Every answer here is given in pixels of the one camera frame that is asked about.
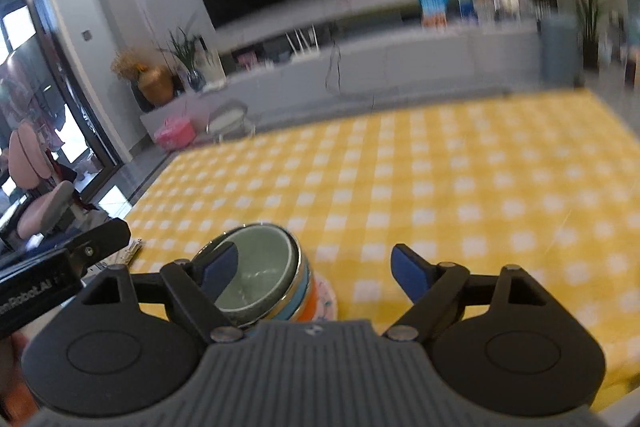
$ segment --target green plant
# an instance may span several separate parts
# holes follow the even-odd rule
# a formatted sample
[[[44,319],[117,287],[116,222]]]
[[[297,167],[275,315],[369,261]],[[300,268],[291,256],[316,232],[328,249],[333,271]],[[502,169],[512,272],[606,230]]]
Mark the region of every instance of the green plant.
[[[189,71],[195,69],[196,41],[198,36],[189,36],[182,28],[178,28],[175,32],[169,31],[170,49],[159,48],[161,52],[171,53],[175,58],[184,64]]]
[[[606,9],[601,0],[575,0],[578,23],[585,42],[598,41],[598,20]]]

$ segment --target potted plant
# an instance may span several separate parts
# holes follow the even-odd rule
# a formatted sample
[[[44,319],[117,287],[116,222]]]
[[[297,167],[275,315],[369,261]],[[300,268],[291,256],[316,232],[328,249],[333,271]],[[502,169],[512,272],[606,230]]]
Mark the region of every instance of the potted plant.
[[[598,69],[598,20],[605,10],[601,0],[575,0],[582,31],[582,60],[587,70]]]
[[[159,51],[171,53],[183,64],[187,81],[194,91],[200,91],[206,84],[206,80],[200,70],[196,67],[196,42],[198,36],[189,35],[182,28],[178,28],[175,35],[169,31],[170,49]]]
[[[174,83],[167,66],[147,66],[140,54],[128,48],[116,55],[111,63],[111,71],[118,78],[129,81],[133,96],[143,112],[150,112],[171,101],[174,97]]]
[[[133,97],[143,112],[151,112],[154,105],[149,102],[138,88],[140,73],[146,71],[146,66],[140,61],[140,57],[134,49],[128,48],[116,55],[111,63],[111,71],[122,80],[127,80],[131,86]]]

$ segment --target hand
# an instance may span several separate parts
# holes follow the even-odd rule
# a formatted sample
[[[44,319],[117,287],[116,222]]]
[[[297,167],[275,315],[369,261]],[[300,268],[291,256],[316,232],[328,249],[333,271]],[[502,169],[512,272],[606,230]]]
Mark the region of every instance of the hand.
[[[0,396],[0,400],[3,412],[8,416],[9,424],[12,427],[18,427],[24,425],[38,411],[38,406],[24,383],[20,370],[20,356],[28,340],[23,334],[14,333],[11,336],[11,343],[14,350],[14,371],[9,387],[6,393]]]

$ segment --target cable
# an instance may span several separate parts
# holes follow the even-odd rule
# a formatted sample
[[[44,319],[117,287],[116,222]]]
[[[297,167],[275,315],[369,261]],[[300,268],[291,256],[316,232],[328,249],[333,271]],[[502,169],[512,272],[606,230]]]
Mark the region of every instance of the cable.
[[[331,37],[332,42],[334,43],[334,45],[331,48],[331,56],[329,57],[329,69],[326,72],[326,76],[324,78],[324,89],[327,92],[330,92],[331,94],[334,94],[335,96],[341,96],[342,93],[340,92],[340,68],[338,67],[338,91],[334,91],[333,89],[329,89],[329,77],[331,76],[331,72],[334,69],[334,57],[335,57],[335,51],[336,50],[340,50],[340,46],[338,46],[338,44],[335,42],[334,38]]]
[[[332,46],[331,49],[331,56],[329,57],[329,69],[326,72],[326,76],[324,78],[324,89],[326,89],[327,92],[330,92],[331,94],[335,95],[335,96],[339,96],[341,98],[346,98],[346,99],[350,99],[350,100],[366,100],[367,102],[369,102],[369,100],[371,100],[371,110],[373,111],[373,107],[374,104],[376,103],[376,97],[375,95],[366,95],[366,94],[359,94],[359,93],[344,93],[342,92],[342,85],[341,85],[341,80],[342,80],[342,73],[340,71],[340,62],[342,60],[342,51],[340,49],[340,45],[335,41],[334,36],[330,35],[331,38],[331,42],[334,44]],[[338,70],[338,90],[334,90],[334,89],[330,89],[329,87],[329,77],[331,76],[332,71],[334,70],[334,57],[335,57],[335,53],[338,52],[338,59],[335,63],[335,66]]]

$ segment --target yellow checkered tablecloth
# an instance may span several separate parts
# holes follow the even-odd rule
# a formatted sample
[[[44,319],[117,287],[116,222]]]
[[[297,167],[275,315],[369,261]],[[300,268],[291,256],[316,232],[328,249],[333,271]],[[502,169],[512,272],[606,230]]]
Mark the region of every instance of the yellow checkered tablecloth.
[[[525,267],[604,347],[606,385],[640,373],[640,146],[588,92],[383,112],[180,154],[127,217],[134,271],[271,221],[334,286],[340,318],[409,307],[406,243],[473,273]]]

